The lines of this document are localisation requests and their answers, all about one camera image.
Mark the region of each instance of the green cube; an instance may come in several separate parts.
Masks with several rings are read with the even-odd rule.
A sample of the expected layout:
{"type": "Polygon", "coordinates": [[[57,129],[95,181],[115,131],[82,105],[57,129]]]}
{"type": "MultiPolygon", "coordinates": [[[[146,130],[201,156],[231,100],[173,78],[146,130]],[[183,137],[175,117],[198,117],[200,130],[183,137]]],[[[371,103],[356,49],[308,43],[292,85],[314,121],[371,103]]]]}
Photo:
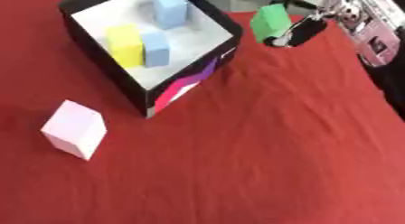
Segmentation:
{"type": "Polygon", "coordinates": [[[250,27],[259,43],[264,42],[268,37],[280,37],[291,25],[291,20],[283,4],[261,7],[250,21],[250,27]]]}

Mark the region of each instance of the yellow cube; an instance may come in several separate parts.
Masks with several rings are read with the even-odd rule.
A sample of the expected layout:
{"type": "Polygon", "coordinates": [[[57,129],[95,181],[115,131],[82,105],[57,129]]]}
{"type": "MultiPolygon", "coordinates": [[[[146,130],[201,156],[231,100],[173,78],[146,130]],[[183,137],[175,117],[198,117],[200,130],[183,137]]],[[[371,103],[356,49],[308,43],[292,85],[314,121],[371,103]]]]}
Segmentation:
{"type": "Polygon", "coordinates": [[[123,68],[144,64],[144,45],[134,24],[110,27],[107,30],[110,54],[123,68]]]}

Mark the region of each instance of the cube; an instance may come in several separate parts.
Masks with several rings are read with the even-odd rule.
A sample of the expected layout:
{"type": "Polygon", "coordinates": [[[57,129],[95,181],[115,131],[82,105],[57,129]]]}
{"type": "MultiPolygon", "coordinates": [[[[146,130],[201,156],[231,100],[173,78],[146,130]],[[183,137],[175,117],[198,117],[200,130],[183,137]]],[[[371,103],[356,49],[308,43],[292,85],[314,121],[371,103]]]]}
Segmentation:
{"type": "Polygon", "coordinates": [[[169,64],[170,48],[163,33],[145,33],[142,35],[145,48],[145,66],[147,68],[169,64]]]}
{"type": "Polygon", "coordinates": [[[107,40],[111,56],[124,69],[144,64],[143,43],[134,24],[108,28],[107,40]]]}
{"type": "Polygon", "coordinates": [[[155,18],[162,29],[172,29],[185,24],[186,0],[154,0],[155,18]]]}
{"type": "Polygon", "coordinates": [[[54,147],[87,161],[107,133],[99,112],[69,100],[61,104],[41,131],[54,147]]]}
{"type": "Polygon", "coordinates": [[[283,4],[261,7],[250,21],[250,27],[258,43],[264,42],[268,37],[280,37],[291,25],[291,20],[283,4]]]}

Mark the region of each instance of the red cloth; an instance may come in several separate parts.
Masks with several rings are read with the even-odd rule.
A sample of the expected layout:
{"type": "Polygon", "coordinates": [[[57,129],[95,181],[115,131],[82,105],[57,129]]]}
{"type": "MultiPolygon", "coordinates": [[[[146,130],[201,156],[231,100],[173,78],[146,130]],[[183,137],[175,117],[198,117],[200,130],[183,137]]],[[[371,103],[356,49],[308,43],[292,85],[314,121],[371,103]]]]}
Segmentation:
{"type": "Polygon", "coordinates": [[[68,38],[61,0],[0,0],[0,223],[402,224],[405,126],[335,26],[254,42],[151,120],[68,38]],[[103,114],[89,163],[40,127],[64,99],[103,114]]]}

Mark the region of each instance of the light blue cube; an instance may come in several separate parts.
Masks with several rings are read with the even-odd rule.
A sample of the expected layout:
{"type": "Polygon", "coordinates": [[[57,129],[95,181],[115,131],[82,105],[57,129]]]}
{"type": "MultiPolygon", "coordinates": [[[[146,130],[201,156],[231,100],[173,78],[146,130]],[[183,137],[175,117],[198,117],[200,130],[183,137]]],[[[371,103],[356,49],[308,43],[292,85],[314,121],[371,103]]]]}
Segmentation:
{"type": "Polygon", "coordinates": [[[155,18],[162,29],[172,29],[185,24],[186,0],[154,0],[155,18]]]}
{"type": "Polygon", "coordinates": [[[141,38],[144,44],[145,66],[147,68],[169,64],[170,46],[163,33],[144,33],[141,38]]]}

